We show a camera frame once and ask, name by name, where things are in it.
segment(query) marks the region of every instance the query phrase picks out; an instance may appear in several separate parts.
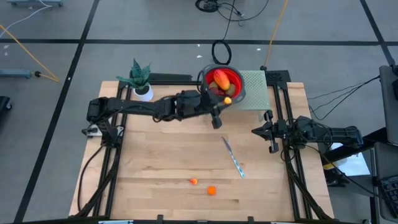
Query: orange cable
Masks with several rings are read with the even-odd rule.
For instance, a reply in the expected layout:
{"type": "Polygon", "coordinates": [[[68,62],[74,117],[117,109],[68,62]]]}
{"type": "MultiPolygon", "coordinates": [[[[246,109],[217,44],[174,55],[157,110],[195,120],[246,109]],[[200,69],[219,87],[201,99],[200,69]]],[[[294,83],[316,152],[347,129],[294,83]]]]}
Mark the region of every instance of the orange cable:
{"type": "Polygon", "coordinates": [[[264,66],[267,66],[268,58],[269,58],[269,55],[271,54],[272,41],[274,40],[274,36],[275,36],[276,30],[277,30],[278,27],[279,27],[280,20],[282,19],[282,16],[284,15],[285,8],[286,8],[286,5],[287,5],[287,2],[288,2],[288,1],[289,1],[289,0],[285,0],[284,7],[282,8],[282,11],[281,11],[280,14],[279,14],[278,21],[276,22],[274,31],[272,32],[271,40],[269,41],[269,45],[268,45],[268,51],[267,51],[266,62],[264,62],[264,66]]]}
{"type": "Polygon", "coordinates": [[[6,28],[4,28],[4,26],[0,25],[0,28],[2,28],[10,37],[12,37],[19,45],[20,47],[22,47],[22,49],[24,49],[26,51],[26,53],[29,54],[30,57],[33,58],[33,60],[35,60],[42,68],[44,68],[51,76],[53,76],[54,78],[50,78],[46,75],[43,75],[45,78],[49,78],[53,81],[59,82],[60,80],[58,79],[57,76],[55,76],[45,65],[43,65],[39,60],[37,60],[10,32],[8,32],[8,30],[6,30],[6,28]]]}

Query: potted plant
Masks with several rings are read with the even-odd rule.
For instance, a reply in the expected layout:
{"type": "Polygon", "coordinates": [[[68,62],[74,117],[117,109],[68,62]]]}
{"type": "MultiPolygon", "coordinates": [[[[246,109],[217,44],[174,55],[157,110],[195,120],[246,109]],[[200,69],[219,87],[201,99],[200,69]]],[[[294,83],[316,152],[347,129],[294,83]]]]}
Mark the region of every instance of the potted plant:
{"type": "Polygon", "coordinates": [[[128,82],[134,88],[136,94],[141,101],[149,101],[153,99],[154,92],[148,82],[150,74],[150,65],[141,69],[136,59],[130,70],[130,78],[117,77],[121,82],[128,82]]]}

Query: white pot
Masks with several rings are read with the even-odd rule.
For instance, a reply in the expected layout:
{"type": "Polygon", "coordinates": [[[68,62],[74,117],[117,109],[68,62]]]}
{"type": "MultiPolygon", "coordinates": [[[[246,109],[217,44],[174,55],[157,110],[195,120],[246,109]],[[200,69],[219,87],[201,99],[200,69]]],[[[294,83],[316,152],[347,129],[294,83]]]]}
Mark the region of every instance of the white pot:
{"type": "Polygon", "coordinates": [[[134,94],[136,96],[138,96],[140,101],[150,101],[151,99],[153,99],[154,97],[154,92],[152,91],[152,87],[150,86],[150,84],[148,84],[149,86],[149,90],[147,93],[145,93],[144,95],[139,95],[136,93],[136,89],[134,89],[134,94]]]}

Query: small orange ball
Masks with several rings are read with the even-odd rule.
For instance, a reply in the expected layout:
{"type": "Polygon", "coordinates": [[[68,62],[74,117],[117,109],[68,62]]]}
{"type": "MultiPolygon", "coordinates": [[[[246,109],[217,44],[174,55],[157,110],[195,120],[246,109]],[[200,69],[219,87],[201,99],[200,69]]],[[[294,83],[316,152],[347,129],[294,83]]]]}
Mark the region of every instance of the small orange ball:
{"type": "Polygon", "coordinates": [[[224,98],[224,103],[230,105],[232,103],[232,99],[229,97],[224,98]]]}
{"type": "Polygon", "coordinates": [[[198,184],[198,179],[190,179],[189,180],[193,185],[198,184]]]}
{"type": "Polygon", "coordinates": [[[215,186],[208,186],[207,187],[207,193],[209,195],[215,195],[216,194],[216,187],[215,186]]]}

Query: gray equipment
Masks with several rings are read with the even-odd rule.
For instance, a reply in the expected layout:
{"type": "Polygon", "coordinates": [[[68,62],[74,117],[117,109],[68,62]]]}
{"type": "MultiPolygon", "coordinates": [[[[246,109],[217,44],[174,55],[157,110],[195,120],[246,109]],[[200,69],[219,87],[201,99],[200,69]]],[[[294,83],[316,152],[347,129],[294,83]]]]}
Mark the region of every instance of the gray equipment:
{"type": "Polygon", "coordinates": [[[398,145],[398,101],[394,95],[392,83],[398,80],[390,66],[380,67],[380,82],[384,103],[384,116],[388,141],[398,145]]]}
{"type": "Polygon", "coordinates": [[[0,77],[31,78],[32,72],[24,69],[0,69],[0,77]]]}
{"type": "MultiPolygon", "coordinates": [[[[31,5],[31,4],[41,4],[39,0],[7,0],[8,3],[11,3],[13,6],[18,5],[31,5]]],[[[58,4],[58,6],[62,7],[62,0],[42,0],[44,4],[53,5],[58,4]]]]}

